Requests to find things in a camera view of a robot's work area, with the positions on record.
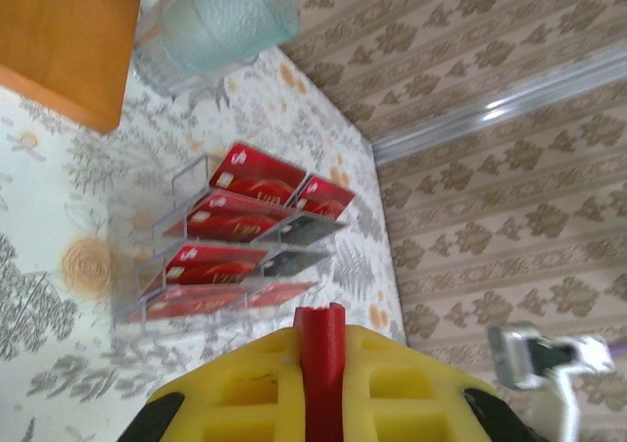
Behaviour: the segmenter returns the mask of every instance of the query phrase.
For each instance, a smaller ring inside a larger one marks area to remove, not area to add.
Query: table
[[[155,0],[143,0],[147,6]],[[308,306],[405,342],[369,143],[277,49],[224,81],[164,99],[128,77],[120,128],[99,137],[0,89],[0,439],[116,440],[166,381],[290,324],[231,326],[176,342],[112,339],[107,200],[159,189],[236,139],[349,185],[332,261],[308,271]],[[141,206],[133,227],[153,219]]]

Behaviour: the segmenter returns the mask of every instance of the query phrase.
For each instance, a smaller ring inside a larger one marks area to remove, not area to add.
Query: floral tablecloth
[[[147,6],[155,0],[143,0]],[[161,98],[128,78],[121,125],[99,137],[0,89],[0,439],[116,440],[166,381],[289,319],[141,345],[110,334],[107,200],[162,189],[236,139],[349,186],[350,227],[300,300],[405,341],[372,152],[278,50],[219,83]],[[133,207],[132,227],[154,219]]]

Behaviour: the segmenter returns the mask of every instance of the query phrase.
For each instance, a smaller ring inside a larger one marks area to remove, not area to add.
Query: wallpaper
[[[155,0],[142,0],[144,9]],[[352,189],[318,244],[334,253],[298,277],[317,286],[262,321],[136,340],[111,331],[108,226],[150,236],[146,198],[199,155],[235,140]],[[122,205],[128,215],[120,220]],[[249,68],[159,97],[130,74],[120,127],[97,136],[0,88],[0,440],[117,440],[167,381],[291,324],[298,305],[347,308],[347,321],[405,342],[369,142],[277,49]]]
[[[370,140],[627,37],[627,0],[297,2],[283,50]]]
[[[412,348],[495,382],[489,323],[627,337],[627,81],[380,169]],[[584,440],[627,440],[627,360],[575,381]],[[529,396],[505,392],[521,414]]]

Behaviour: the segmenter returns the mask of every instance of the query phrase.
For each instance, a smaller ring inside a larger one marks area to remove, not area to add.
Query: patterned wallpaper
[[[627,336],[627,81],[388,164],[410,345],[494,381],[485,326]],[[576,389],[584,440],[627,440],[627,360]],[[529,396],[506,393],[522,414]]]
[[[282,48],[370,140],[627,37],[627,0],[297,0]]]

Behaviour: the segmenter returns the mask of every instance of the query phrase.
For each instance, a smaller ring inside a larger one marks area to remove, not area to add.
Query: clear glass
[[[133,69],[176,95],[248,65],[298,29],[293,0],[160,0],[137,26]]]

